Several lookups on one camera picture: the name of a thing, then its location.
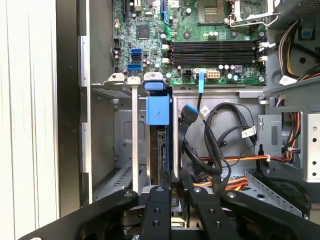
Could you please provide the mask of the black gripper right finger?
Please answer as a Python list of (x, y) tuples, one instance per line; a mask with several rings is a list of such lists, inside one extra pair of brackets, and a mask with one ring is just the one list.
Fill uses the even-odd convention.
[(320, 226), (286, 210), (227, 190), (228, 177), (213, 183), (213, 193), (194, 183), (190, 174), (181, 174), (181, 182), (195, 210), (207, 240), (318, 240)]

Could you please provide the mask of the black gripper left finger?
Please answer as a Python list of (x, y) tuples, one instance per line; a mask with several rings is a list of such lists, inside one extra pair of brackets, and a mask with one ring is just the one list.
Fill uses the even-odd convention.
[(119, 190), (22, 236), (23, 240), (171, 239), (170, 191), (155, 186), (146, 204), (130, 189)]

